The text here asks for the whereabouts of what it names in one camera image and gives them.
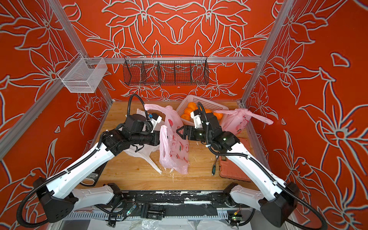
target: black wire basket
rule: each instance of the black wire basket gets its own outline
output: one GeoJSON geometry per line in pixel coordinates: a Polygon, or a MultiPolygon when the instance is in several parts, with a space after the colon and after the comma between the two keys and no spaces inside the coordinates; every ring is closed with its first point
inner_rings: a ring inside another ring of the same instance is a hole
{"type": "Polygon", "coordinates": [[[127,85],[207,85],[207,57],[160,55],[150,58],[125,56],[124,83],[127,85]]]}

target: bag handle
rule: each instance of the bag handle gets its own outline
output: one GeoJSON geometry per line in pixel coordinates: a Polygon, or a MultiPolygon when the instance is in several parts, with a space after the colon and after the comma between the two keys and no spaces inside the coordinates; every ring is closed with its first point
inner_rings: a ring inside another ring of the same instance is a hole
{"type": "Polygon", "coordinates": [[[252,113],[251,111],[249,111],[248,109],[244,109],[244,108],[240,108],[240,109],[235,109],[235,110],[215,110],[214,111],[215,113],[224,113],[224,114],[230,114],[230,115],[233,115],[233,114],[236,114],[236,113],[242,113],[244,115],[248,115],[248,116],[251,116],[251,117],[254,117],[256,118],[257,120],[260,120],[264,123],[267,123],[269,125],[272,125],[273,124],[273,121],[268,119],[267,117],[263,117],[261,115],[258,115],[258,114],[255,114],[255,113],[252,113]]]}
{"type": "Polygon", "coordinates": [[[162,156],[165,157],[166,153],[170,153],[169,141],[167,140],[167,126],[162,125],[160,129],[160,152],[163,147],[162,156]]]}

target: orange tray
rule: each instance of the orange tray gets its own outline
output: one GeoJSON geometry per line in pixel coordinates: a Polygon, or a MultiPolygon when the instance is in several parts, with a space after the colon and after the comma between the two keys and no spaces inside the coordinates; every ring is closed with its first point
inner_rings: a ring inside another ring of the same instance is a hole
{"type": "MultiPolygon", "coordinates": [[[[247,139],[239,138],[239,140],[243,143],[246,149],[250,149],[247,139]]],[[[251,179],[235,163],[227,158],[225,160],[220,160],[220,176],[224,178],[251,182],[251,179]]]]}

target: pink plastic bag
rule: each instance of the pink plastic bag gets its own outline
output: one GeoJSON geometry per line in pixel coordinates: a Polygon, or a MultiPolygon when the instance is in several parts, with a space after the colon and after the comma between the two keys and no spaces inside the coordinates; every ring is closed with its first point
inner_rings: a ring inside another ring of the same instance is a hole
{"type": "Polygon", "coordinates": [[[260,115],[254,114],[247,109],[235,109],[235,110],[216,110],[215,113],[224,113],[228,114],[227,119],[222,124],[223,131],[232,132],[235,135],[241,133],[241,131],[245,128],[245,126],[250,121],[251,117],[254,117],[264,123],[269,125],[273,124],[273,121],[262,117],[260,115]]]}
{"type": "Polygon", "coordinates": [[[165,125],[160,129],[160,164],[168,169],[175,169],[181,174],[188,173],[189,142],[183,140],[176,130],[183,126],[178,113],[171,106],[145,104],[146,110],[157,110],[165,114],[165,125]]]}

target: black mounting bracket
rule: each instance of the black mounting bracket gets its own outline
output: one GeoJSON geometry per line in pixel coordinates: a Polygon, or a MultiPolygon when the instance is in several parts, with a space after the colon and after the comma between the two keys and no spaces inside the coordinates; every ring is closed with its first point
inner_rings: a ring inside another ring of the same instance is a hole
{"type": "Polygon", "coordinates": [[[162,205],[143,204],[141,218],[162,220],[165,216],[165,209],[162,205]]]}

